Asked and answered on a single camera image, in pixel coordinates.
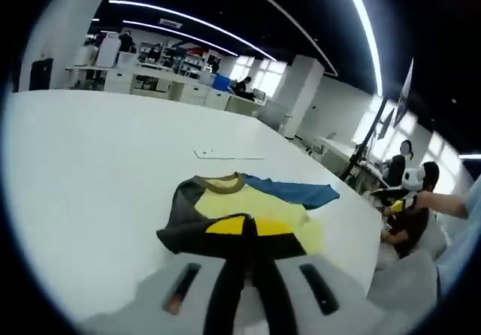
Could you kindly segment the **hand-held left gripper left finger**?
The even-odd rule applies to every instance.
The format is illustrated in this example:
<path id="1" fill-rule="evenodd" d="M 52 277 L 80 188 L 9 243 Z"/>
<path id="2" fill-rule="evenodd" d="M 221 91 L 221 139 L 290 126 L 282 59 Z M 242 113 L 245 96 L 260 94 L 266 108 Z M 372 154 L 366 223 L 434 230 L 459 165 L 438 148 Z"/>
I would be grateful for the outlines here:
<path id="1" fill-rule="evenodd" d="M 80 324 L 83 334 L 232 334 L 253 219 L 237 214 L 201 232 L 208 254 L 180 253 L 142 280 L 132 301 Z"/>

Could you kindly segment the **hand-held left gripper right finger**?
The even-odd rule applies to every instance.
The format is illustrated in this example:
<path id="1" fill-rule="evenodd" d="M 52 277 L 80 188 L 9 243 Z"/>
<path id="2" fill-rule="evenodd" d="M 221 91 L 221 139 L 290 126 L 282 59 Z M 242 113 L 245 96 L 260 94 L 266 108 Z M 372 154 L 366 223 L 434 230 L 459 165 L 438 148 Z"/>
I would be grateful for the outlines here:
<path id="1" fill-rule="evenodd" d="M 371 334 L 383 317 L 363 288 L 282 222 L 254 221 L 254 284 L 272 334 Z"/>

